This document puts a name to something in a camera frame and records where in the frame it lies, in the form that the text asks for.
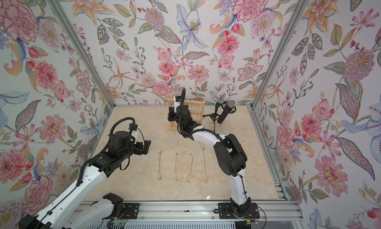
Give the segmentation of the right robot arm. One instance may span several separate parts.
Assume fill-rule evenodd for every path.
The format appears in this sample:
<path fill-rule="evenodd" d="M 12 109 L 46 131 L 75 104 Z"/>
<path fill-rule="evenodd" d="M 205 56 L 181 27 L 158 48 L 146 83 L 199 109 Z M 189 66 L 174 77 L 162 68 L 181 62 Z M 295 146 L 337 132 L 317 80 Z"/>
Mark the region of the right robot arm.
<path fill-rule="evenodd" d="M 214 149 L 219 167 L 229 177 L 232 214 L 243 218 L 251 206 L 251 198 L 246 190 L 245 182 L 248 157 L 237 137 L 233 134 L 220 135 L 203 127 L 192 119 L 186 105 L 169 107 L 168 121 L 177 123 L 177 129 L 184 138 L 201 142 Z"/>

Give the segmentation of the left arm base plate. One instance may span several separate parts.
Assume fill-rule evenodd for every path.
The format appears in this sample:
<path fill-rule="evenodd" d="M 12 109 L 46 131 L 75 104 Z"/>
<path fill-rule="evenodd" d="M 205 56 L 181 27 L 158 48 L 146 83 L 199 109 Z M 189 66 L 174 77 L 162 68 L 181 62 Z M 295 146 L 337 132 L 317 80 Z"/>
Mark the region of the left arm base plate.
<path fill-rule="evenodd" d="M 135 220 L 138 218 L 139 203 L 123 203 L 113 206 L 112 213 L 104 219 Z"/>

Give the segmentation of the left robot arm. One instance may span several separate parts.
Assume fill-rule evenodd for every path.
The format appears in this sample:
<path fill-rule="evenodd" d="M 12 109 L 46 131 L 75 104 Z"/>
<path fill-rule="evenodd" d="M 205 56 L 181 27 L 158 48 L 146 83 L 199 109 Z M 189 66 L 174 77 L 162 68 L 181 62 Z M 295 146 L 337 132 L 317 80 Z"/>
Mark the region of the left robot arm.
<path fill-rule="evenodd" d="M 108 193 L 88 209 L 73 216 L 83 200 L 132 155 L 146 155 L 150 140 L 136 141 L 131 133 L 109 135 L 105 147 L 81 167 L 78 179 L 56 200 L 36 215 L 26 215 L 18 223 L 21 229 L 86 229 L 100 219 L 113 220 L 129 214 L 122 197 Z"/>

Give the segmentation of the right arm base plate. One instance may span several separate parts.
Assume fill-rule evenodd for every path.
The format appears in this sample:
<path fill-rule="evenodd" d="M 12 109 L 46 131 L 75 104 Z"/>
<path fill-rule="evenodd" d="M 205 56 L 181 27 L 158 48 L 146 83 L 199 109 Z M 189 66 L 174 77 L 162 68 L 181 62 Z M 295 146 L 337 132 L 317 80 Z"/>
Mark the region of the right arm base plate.
<path fill-rule="evenodd" d="M 260 219 L 258 206 L 252 202 L 246 202 L 241 206 L 234 202 L 218 203 L 213 212 L 218 214 L 219 219 Z"/>

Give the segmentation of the wooden jewelry display stand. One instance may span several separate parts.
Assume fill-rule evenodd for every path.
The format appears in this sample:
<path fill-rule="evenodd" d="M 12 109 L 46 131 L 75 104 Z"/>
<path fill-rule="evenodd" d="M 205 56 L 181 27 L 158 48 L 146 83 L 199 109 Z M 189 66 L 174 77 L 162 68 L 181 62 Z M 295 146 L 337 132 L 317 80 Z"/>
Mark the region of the wooden jewelry display stand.
<path fill-rule="evenodd" d="M 167 101 L 168 109 L 170 107 L 175 106 L 174 99 L 175 99 L 175 97 L 173 97 L 172 99 L 169 99 Z M 202 124 L 204 108 L 205 108 L 205 101 L 185 100 L 184 104 L 188 105 L 189 111 L 190 111 L 190 114 L 191 114 L 191 117 L 193 118 L 193 120 L 199 124 Z M 176 131 L 177 130 L 175 121 L 172 121 L 169 123 L 169 130 L 170 131 Z"/>

